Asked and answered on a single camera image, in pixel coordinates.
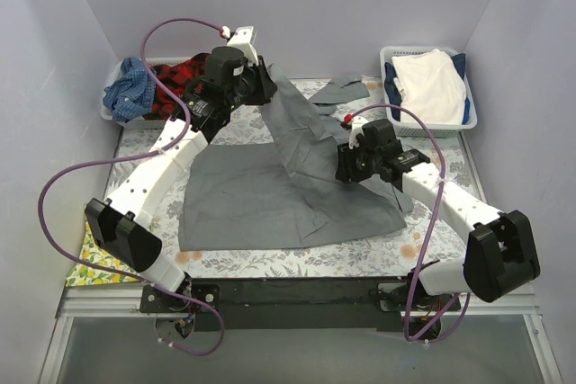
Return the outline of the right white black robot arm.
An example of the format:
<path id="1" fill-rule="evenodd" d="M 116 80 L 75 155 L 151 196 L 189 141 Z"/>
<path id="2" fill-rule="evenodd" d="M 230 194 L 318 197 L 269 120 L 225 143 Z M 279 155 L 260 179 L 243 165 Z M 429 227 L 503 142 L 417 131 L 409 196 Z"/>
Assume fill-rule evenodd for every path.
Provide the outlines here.
<path id="1" fill-rule="evenodd" d="M 414 270 L 409 303 L 428 309 L 440 295 L 471 293 L 491 303 L 541 274 L 528 217 L 505 213 L 449 182 L 430 158 L 404 149 L 387 120 L 350 120 L 350 136 L 337 148 L 336 177 L 360 183 L 375 175 L 428 207 L 463 240 L 463 260 L 436 261 Z"/>

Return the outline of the grey long sleeve shirt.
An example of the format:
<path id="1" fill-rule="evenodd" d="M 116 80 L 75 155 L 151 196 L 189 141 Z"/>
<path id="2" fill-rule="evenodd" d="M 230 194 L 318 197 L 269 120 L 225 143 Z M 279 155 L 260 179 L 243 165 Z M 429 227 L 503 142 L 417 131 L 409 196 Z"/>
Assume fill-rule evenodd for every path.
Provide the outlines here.
<path id="1" fill-rule="evenodd" d="M 183 252 L 325 246 L 406 227 L 412 199 L 377 177 L 338 181 L 348 133 L 319 115 L 276 65 L 277 91 L 262 106 L 272 142 L 209 145 L 193 161 L 178 241 Z"/>

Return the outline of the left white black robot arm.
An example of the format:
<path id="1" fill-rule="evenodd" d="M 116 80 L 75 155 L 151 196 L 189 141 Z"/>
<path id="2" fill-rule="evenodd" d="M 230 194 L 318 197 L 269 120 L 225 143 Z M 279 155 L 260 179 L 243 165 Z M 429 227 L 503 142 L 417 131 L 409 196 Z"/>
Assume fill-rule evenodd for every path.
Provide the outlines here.
<path id="1" fill-rule="evenodd" d="M 95 243 L 148 283 L 171 311 L 198 310 L 203 304 L 193 296 L 190 276 L 163 253 L 162 241 L 149 230 L 156 208 L 238 107 L 270 103 L 276 90 L 254 49 L 213 49 L 202 75 L 178 99 L 178 108 L 150 149 L 153 155 L 105 200 L 93 199 L 86 206 Z"/>

